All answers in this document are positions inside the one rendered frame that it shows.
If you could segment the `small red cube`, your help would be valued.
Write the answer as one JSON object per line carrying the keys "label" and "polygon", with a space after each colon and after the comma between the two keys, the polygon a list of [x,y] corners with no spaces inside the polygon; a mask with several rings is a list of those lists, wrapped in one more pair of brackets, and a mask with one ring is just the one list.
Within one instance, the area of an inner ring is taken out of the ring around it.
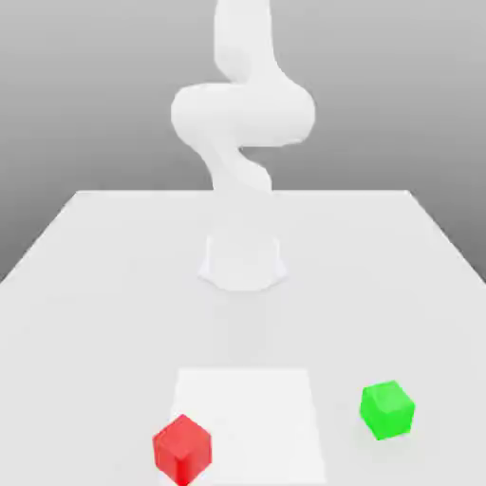
{"label": "small red cube", "polygon": [[157,468],[177,486],[189,486],[213,462],[211,434],[184,414],[152,438]]}

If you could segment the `small green cube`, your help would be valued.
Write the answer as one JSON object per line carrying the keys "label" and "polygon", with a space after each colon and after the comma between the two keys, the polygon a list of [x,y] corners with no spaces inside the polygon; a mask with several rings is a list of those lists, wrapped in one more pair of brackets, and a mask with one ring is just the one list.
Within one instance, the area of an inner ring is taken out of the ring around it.
{"label": "small green cube", "polygon": [[395,380],[363,388],[360,416],[376,440],[409,433],[416,405]]}

